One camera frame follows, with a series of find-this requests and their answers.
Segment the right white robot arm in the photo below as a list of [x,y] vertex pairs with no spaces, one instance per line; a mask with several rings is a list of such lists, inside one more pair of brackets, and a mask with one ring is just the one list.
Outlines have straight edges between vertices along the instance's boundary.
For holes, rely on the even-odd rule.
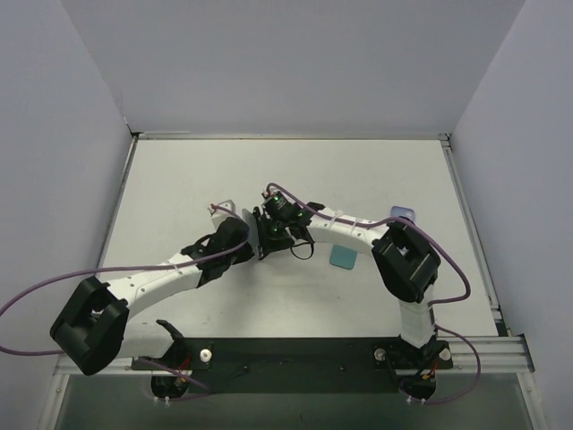
[[434,335],[432,286],[440,257],[421,234],[402,219],[380,225],[348,216],[322,204],[290,202],[281,192],[253,208],[257,255],[292,250],[298,245],[330,244],[369,255],[383,285],[399,303],[400,338],[415,348]]

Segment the teal phone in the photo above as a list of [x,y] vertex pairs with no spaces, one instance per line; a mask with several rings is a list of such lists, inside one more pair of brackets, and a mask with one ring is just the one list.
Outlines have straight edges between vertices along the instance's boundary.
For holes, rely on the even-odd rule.
[[355,267],[357,255],[358,252],[356,250],[341,245],[333,245],[329,256],[329,264],[351,271]]

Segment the black phone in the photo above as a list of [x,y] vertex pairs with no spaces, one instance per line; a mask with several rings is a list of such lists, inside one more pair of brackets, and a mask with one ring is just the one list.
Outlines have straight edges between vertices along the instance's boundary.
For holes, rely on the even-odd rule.
[[259,240],[257,219],[247,209],[242,210],[242,217],[244,222],[247,224],[249,228],[248,243],[252,248],[254,256],[257,259],[259,259],[261,257],[261,254],[260,254],[260,240]]

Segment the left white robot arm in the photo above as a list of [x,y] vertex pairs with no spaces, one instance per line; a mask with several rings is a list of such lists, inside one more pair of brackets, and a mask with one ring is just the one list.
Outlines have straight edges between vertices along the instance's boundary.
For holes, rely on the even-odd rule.
[[80,282],[50,329],[51,338],[85,375],[94,375],[118,357],[152,357],[173,368],[184,347],[174,332],[153,340],[149,334],[130,340],[124,334],[130,319],[159,302],[200,288],[220,278],[232,265],[253,256],[246,222],[228,217],[206,245],[196,242],[164,262],[158,271],[141,271],[106,282],[92,276]]

